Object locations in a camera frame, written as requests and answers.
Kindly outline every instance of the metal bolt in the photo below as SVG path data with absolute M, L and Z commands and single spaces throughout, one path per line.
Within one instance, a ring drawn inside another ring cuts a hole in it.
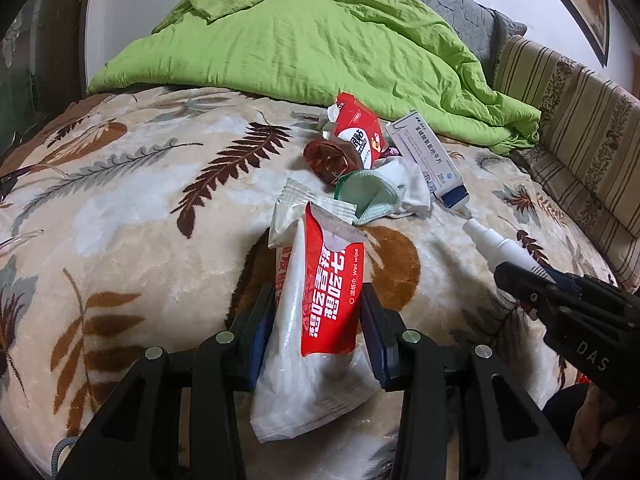
M 474 352 L 478 357 L 482 359 L 488 359 L 494 354 L 494 351 L 491 350 L 487 345 L 478 345 L 474 348 Z
M 159 346 L 152 346 L 151 348 L 147 348 L 145 352 L 145 357 L 150 361 L 158 359 L 161 355 L 162 349 Z
M 229 332 L 229 330 L 223 330 L 222 332 L 218 332 L 216 334 L 216 341 L 224 345 L 227 343 L 231 343 L 235 337 L 236 336 L 234 336 L 233 332 Z
M 420 341 L 420 332 L 417 330 L 405 330 L 402 332 L 402 339 L 408 343 L 417 343 Z

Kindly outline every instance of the quilted pillow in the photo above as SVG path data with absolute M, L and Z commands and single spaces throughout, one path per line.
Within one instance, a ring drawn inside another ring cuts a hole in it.
M 442 16 L 457 32 L 469 50 L 480 60 L 489 85 L 500 49 L 511 36 L 524 36 L 527 25 L 514 22 L 497 10 L 487 9 L 473 0 L 421 0 Z

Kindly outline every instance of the green comforter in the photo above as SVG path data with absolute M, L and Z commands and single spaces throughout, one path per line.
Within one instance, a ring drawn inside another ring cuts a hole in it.
M 139 82 L 324 106 L 345 91 L 380 118 L 418 110 L 437 133 L 496 153 L 538 141 L 540 112 L 491 90 L 479 61 L 420 0 L 182 0 L 89 91 Z

